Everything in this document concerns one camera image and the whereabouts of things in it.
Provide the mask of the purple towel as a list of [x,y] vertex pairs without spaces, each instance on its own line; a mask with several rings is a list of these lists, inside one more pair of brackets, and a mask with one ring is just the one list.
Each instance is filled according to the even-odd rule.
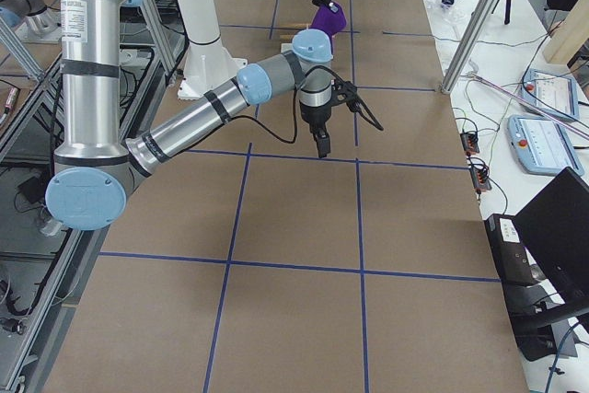
[[311,29],[318,29],[329,38],[330,49],[333,50],[333,37],[347,26],[347,19],[340,4],[333,2],[329,6],[320,6],[311,22]]

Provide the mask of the white rack base tray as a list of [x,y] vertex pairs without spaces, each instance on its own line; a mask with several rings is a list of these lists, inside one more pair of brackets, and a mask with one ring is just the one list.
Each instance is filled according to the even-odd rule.
[[281,52],[291,51],[293,49],[293,44],[291,42],[286,42],[281,44]]

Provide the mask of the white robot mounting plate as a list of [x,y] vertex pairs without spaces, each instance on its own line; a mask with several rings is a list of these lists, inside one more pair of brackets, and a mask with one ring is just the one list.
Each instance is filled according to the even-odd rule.
[[205,46],[191,43],[183,67],[179,99],[201,98],[205,92],[234,77],[247,64],[247,59],[232,57],[220,41]]

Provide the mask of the blue teach pendant near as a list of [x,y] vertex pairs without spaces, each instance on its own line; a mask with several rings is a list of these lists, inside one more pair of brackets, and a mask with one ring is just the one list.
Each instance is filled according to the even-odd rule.
[[520,164],[533,175],[556,176],[571,168],[579,176],[584,168],[565,130],[539,117],[512,115],[507,121],[511,146]]

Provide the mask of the blue teach pendant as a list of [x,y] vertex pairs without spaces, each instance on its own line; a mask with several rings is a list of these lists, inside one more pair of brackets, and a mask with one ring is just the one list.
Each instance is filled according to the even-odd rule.
[[578,84],[572,75],[557,75],[529,68],[520,87],[522,99],[564,121],[580,117]]
[[511,146],[520,164],[533,175],[556,176],[571,168],[579,176],[584,168],[565,130],[539,117],[512,115],[507,121]]

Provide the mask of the blue teach pendant far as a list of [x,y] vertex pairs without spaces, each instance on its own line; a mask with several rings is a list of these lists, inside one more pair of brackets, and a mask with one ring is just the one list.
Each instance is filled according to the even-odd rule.
[[557,75],[529,68],[520,87],[522,99],[564,121],[580,117],[578,84],[572,75]]

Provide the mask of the black laptop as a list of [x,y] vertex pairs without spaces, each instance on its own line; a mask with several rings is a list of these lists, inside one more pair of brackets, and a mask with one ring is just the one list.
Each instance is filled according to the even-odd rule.
[[564,299],[588,295],[588,184],[563,169],[514,217],[536,264]]

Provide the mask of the wooden board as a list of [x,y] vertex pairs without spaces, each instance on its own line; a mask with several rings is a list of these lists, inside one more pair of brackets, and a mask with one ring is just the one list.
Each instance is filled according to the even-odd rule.
[[566,64],[588,40],[588,0],[578,0],[543,50],[550,64]]

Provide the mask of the black monitor stand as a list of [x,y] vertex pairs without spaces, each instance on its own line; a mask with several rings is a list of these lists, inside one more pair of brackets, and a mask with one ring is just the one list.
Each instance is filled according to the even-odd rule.
[[560,302],[552,299],[540,285],[548,277],[530,261],[513,220],[511,215],[492,214],[484,225],[516,344],[529,362],[556,353],[575,357],[575,337],[565,332],[571,318],[588,324],[588,297],[568,286],[556,293]]

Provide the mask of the aluminium frame post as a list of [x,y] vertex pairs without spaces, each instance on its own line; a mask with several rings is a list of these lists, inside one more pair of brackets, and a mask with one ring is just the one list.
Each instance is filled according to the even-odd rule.
[[479,35],[483,29],[485,20],[491,13],[492,8],[499,0],[479,0],[464,35],[459,42],[456,52],[449,64],[445,77],[440,85],[440,90],[444,94],[450,94],[460,77],[470,54],[477,43]]

